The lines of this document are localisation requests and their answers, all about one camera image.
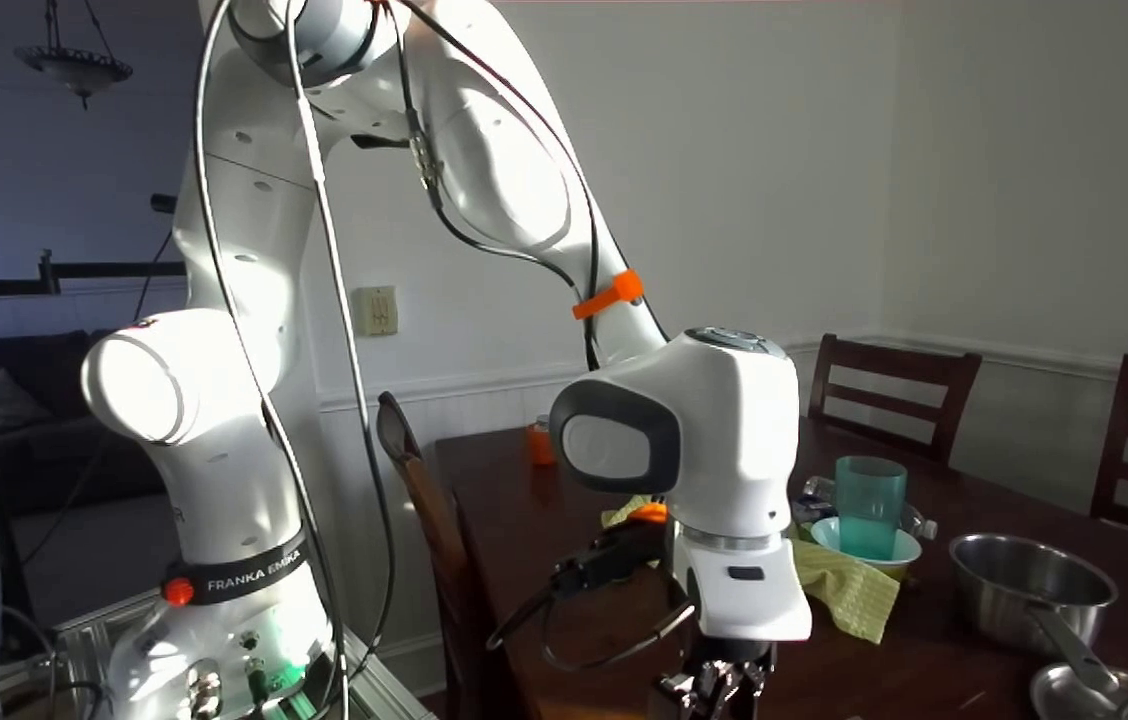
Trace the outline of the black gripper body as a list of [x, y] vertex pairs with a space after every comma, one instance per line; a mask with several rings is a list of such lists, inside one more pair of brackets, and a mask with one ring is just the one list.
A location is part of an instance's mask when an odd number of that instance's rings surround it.
[[776, 672], [770, 642], [696, 635], [677, 672], [655, 682], [677, 720], [762, 720], [762, 696]]

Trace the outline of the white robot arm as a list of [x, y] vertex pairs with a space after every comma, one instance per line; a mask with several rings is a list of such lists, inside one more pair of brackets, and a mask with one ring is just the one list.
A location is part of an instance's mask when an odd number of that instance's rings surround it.
[[435, 229], [571, 291], [589, 374], [551, 411], [563, 470], [670, 505], [666, 564], [696, 643], [670, 692], [707, 714], [762, 692], [814, 634], [789, 542], [797, 363], [726, 330], [666, 331], [563, 116], [491, 0], [215, 0], [172, 241], [189, 300], [79, 363], [98, 419], [143, 443], [179, 558], [126, 635], [115, 720], [267, 720], [348, 682], [284, 386], [304, 244], [337, 236], [326, 161], [418, 157]]

